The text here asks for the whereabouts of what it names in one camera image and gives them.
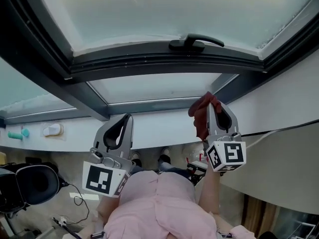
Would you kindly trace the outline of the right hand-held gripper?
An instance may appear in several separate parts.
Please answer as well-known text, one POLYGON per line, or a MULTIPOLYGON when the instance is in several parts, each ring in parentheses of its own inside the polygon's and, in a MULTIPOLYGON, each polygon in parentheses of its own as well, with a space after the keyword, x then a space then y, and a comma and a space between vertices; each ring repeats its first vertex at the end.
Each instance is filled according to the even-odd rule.
POLYGON ((220 113, 216 113, 213 104, 209 104, 206 111, 209 136, 204 142, 204 148, 212 170, 229 172, 245 165, 246 143, 238 133, 239 126, 235 114, 223 103, 220 113))

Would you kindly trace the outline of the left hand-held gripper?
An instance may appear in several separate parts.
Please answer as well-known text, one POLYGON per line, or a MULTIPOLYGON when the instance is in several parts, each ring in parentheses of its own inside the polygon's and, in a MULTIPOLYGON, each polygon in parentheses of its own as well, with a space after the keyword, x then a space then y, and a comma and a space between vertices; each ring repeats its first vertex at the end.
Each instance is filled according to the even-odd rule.
POLYGON ((120 196, 132 170, 128 159, 133 128, 132 115, 122 114, 98 129, 89 160, 83 162, 83 189, 112 198, 120 196))

